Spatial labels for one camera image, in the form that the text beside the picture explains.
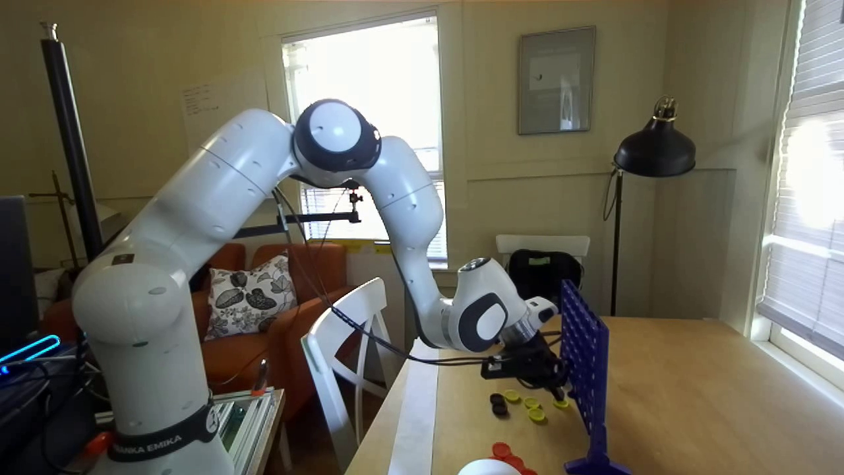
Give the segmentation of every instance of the pillow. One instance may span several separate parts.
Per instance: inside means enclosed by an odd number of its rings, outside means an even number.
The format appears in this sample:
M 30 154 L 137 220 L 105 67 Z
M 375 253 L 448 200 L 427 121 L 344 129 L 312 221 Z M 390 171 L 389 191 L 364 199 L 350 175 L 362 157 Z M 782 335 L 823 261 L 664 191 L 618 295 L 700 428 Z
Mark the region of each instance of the pillow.
M 288 256 L 257 269 L 211 269 L 211 321 L 207 341 L 265 332 L 275 315 L 296 306 Z

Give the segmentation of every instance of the wall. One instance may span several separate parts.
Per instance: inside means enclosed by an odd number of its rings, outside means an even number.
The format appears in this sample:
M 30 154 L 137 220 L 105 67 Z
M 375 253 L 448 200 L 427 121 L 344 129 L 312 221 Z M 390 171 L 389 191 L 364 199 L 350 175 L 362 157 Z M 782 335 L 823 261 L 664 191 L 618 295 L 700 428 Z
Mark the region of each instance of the wall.
M 38 39 L 41 22 L 58 22 L 70 48 L 91 175 L 97 200 L 137 211 L 180 164 L 203 129 L 230 108 L 286 110 L 281 39 L 315 30 L 385 18 L 407 10 L 441 14 L 443 142 L 448 187 L 452 263 L 493 253 L 497 233 L 590 234 L 583 292 L 609 306 L 613 221 L 605 221 L 608 179 L 618 142 L 637 131 L 656 98 L 679 96 L 680 129 L 703 149 L 704 170 L 736 176 L 717 187 L 633 182 L 625 200 L 625 315 L 720 312 L 734 319 L 746 300 L 758 226 L 739 221 L 762 215 L 765 137 L 771 89 L 755 84 L 778 68 L 782 10 L 787 0 L 320 0 L 320 3 L 95 3 L 5 0 L 0 5 L 4 170 L 0 192 L 51 191 L 51 171 L 67 182 L 58 129 Z M 598 30 L 594 125 L 580 135 L 521 137 L 514 131 L 514 48 L 521 34 L 594 23 Z M 196 114 L 203 89 L 217 110 Z M 695 208 L 717 199 L 717 217 L 700 215 L 695 226 L 714 226 L 714 249 L 656 253 L 679 211 L 664 204 L 685 195 Z M 55 208 L 38 204 L 43 263 L 60 261 Z M 689 256 L 725 261 L 700 282 L 674 281 L 670 263 Z M 685 306 L 662 306 L 679 295 Z

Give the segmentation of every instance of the picture frame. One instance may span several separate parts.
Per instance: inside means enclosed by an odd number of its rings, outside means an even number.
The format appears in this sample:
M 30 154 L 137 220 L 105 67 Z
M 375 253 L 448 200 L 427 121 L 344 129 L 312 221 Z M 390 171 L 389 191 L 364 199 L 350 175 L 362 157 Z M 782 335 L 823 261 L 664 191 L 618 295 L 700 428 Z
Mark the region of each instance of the picture frame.
M 590 126 L 597 26 L 523 34 L 518 46 L 518 131 L 567 135 Z

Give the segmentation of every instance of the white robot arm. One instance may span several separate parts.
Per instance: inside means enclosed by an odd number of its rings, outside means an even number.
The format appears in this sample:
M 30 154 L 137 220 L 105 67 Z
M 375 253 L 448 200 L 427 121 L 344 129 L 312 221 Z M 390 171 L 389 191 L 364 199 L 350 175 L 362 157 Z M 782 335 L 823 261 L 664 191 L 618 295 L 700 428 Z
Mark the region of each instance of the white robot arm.
M 486 352 L 530 341 L 554 304 L 521 298 L 493 258 L 459 266 L 441 295 L 427 246 L 443 221 L 439 192 L 399 137 L 341 100 L 308 105 L 296 126 L 267 110 L 225 125 L 137 220 L 80 275 L 74 315 L 105 374 L 117 439 L 97 472 L 233 472 L 209 410 L 191 278 L 288 176 L 358 182 L 389 226 L 395 263 L 430 347 Z

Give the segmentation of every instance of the window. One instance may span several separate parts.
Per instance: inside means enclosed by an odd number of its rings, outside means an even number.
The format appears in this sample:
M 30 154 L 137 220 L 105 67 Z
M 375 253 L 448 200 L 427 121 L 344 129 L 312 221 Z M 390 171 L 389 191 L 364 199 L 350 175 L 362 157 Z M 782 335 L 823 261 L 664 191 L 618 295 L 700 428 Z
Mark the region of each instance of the window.
M 405 137 L 418 151 L 447 204 L 435 17 L 286 42 L 282 64 L 291 117 L 321 98 L 350 104 L 379 135 Z M 300 186 L 300 192 L 303 211 L 315 215 L 349 204 L 349 191 Z M 364 191 L 358 195 L 362 224 L 307 224 L 307 234 L 389 240 L 373 199 Z M 427 256 L 447 261 L 447 221 Z
M 804 3 L 758 295 L 771 341 L 834 382 L 844 374 L 842 18 L 842 0 Z

